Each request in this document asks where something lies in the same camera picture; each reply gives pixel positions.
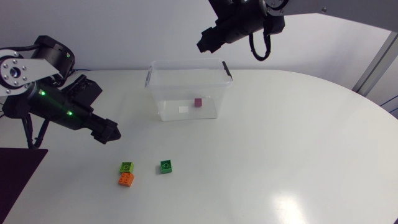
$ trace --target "white wall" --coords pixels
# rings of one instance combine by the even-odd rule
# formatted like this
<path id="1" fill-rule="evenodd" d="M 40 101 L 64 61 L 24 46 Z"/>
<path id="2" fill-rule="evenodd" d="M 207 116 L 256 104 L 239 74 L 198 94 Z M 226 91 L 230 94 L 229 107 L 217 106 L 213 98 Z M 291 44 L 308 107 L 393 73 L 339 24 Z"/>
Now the white wall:
<path id="1" fill-rule="evenodd" d="M 271 57 L 258 62 L 248 38 L 226 44 L 213 55 L 199 52 L 201 32 L 216 19 L 207 0 L 5 1 L 0 7 L 0 46 L 30 45 L 38 35 L 49 35 L 72 49 L 75 68 L 92 70 L 221 57 L 231 68 L 290 70 L 352 88 L 389 34 L 320 14 L 288 16 L 283 33 L 272 36 Z M 264 50 L 261 36 L 255 35 L 258 52 Z M 392 89 L 392 84 L 384 89 Z"/>

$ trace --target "metal mount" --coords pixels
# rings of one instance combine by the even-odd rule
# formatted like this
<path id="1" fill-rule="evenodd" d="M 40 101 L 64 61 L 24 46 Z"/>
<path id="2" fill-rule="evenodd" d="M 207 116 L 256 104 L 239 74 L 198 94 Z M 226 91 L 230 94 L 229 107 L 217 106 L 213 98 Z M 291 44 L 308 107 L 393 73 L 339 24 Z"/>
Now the metal mount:
<path id="1" fill-rule="evenodd" d="M 32 82 L 52 75 L 62 78 L 59 71 L 45 59 L 23 59 L 13 50 L 0 50 L 0 96 L 19 95 Z"/>

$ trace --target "robotic arm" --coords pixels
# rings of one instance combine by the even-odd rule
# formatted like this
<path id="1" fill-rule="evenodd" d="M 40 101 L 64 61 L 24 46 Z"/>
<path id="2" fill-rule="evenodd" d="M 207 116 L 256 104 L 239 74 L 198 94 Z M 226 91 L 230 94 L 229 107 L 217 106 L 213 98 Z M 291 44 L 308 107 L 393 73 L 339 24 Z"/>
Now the robotic arm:
<path id="1" fill-rule="evenodd" d="M 270 35 L 283 31 L 284 16 L 322 13 L 398 32 L 398 1 L 396 0 L 209 0 L 218 19 L 216 26 L 203 31 L 197 43 L 200 52 L 218 50 L 249 36 L 253 55 L 265 60 L 271 52 Z M 267 52 L 258 56 L 252 34 L 264 29 Z"/>
<path id="2" fill-rule="evenodd" d="M 18 51 L 35 50 L 31 59 Z M 70 49 L 48 36 L 39 36 L 29 47 L 0 49 L 0 96 L 8 96 L 2 108 L 9 118 L 20 118 L 29 148 L 38 148 L 50 121 L 77 130 L 88 128 L 105 144 L 121 137 L 117 123 L 93 114 L 90 106 L 102 89 L 81 75 L 61 87 L 71 74 L 75 56 Z M 33 113 L 45 119 L 35 144 L 32 142 Z"/>

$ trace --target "lego block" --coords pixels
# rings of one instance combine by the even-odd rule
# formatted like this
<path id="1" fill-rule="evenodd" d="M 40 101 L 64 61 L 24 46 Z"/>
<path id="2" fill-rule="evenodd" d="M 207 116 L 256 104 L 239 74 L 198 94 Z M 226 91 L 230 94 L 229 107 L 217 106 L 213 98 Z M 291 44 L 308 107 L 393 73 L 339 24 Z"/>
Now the lego block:
<path id="1" fill-rule="evenodd" d="M 119 179 L 119 184 L 126 186 L 126 187 L 130 187 L 133 180 L 134 180 L 133 174 L 122 173 L 122 175 L 120 176 L 120 179 Z"/>
<path id="2" fill-rule="evenodd" d="M 195 98 L 195 107 L 201 107 L 201 98 Z"/>
<path id="3" fill-rule="evenodd" d="M 160 162 L 160 171 L 162 174 L 166 174 L 169 172 L 172 172 L 172 161 L 171 160 L 167 160 L 167 161 L 162 161 Z"/>
<path id="4" fill-rule="evenodd" d="M 132 173 L 133 169 L 134 169 L 134 164 L 132 162 L 122 162 L 122 165 L 120 166 L 119 171 Z"/>

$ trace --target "stacked blocks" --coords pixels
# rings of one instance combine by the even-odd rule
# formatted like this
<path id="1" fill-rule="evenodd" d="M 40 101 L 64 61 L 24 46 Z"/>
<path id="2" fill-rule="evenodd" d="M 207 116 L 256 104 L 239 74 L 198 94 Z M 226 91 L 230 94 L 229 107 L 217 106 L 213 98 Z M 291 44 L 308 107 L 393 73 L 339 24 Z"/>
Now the stacked blocks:
<path id="1" fill-rule="evenodd" d="M 132 162 L 122 162 L 120 166 L 121 176 L 119 178 L 119 184 L 130 187 L 132 181 L 134 180 L 134 174 L 132 174 L 132 170 L 134 169 L 134 164 Z"/>

